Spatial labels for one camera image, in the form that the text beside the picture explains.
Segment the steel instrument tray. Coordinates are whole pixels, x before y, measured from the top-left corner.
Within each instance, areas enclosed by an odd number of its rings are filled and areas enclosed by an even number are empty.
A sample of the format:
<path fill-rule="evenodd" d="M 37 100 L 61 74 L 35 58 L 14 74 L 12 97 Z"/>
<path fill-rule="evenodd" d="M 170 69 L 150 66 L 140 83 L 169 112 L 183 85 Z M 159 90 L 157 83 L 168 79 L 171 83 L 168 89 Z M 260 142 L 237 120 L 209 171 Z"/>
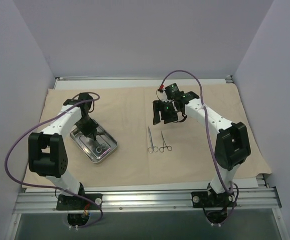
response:
<path fill-rule="evenodd" d="M 70 137 L 94 164 L 101 163 L 118 147 L 117 140 L 114 139 L 101 125 L 97 127 L 95 140 L 85 137 L 78 128 L 74 128 L 70 132 Z"/>

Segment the steel surgical scissors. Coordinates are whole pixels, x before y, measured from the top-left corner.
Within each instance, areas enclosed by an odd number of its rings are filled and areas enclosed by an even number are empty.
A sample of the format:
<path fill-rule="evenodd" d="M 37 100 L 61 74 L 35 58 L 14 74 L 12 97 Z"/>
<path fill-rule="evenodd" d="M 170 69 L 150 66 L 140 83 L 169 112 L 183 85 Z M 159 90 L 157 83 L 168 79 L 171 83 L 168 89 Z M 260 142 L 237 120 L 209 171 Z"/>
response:
<path fill-rule="evenodd" d="M 152 139 L 152 134 L 151 134 L 151 130 L 148 127 L 148 136 L 149 136 L 149 142 L 150 142 L 150 146 L 147 148 L 148 153 L 156 153 L 158 151 L 158 147 L 154 146 L 153 144 L 153 139 Z"/>

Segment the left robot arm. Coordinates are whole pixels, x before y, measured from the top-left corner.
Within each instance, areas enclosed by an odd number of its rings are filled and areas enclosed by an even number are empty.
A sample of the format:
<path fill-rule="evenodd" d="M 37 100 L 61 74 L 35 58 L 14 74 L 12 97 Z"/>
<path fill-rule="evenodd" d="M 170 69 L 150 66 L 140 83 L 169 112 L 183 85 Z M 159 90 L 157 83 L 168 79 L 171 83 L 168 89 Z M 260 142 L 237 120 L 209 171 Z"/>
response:
<path fill-rule="evenodd" d="M 55 188 L 68 196 L 68 204 L 75 210 L 85 206 L 83 185 L 69 172 L 68 157 L 64 139 L 71 129 L 77 129 L 87 138 L 96 139 L 98 124 L 89 116 L 94 102 L 93 92 L 81 92 L 67 99 L 59 114 L 51 119 L 50 125 L 41 132 L 33 132 L 28 137 L 29 170 L 51 181 Z"/>

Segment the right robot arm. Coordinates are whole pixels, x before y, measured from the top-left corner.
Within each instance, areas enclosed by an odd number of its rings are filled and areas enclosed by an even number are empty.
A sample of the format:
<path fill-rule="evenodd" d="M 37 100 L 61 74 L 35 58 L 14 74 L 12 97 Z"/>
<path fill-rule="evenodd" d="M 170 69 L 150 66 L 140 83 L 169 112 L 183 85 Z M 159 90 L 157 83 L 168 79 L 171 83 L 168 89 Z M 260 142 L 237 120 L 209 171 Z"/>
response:
<path fill-rule="evenodd" d="M 192 118 L 206 130 L 208 147 L 216 175 L 209 183 L 207 202 L 219 206 L 224 193 L 233 192 L 233 179 L 239 166 L 251 154 L 248 130 L 242 122 L 234 123 L 207 106 L 202 94 L 180 91 L 177 84 L 161 85 L 153 101 L 153 124 L 182 123 Z"/>

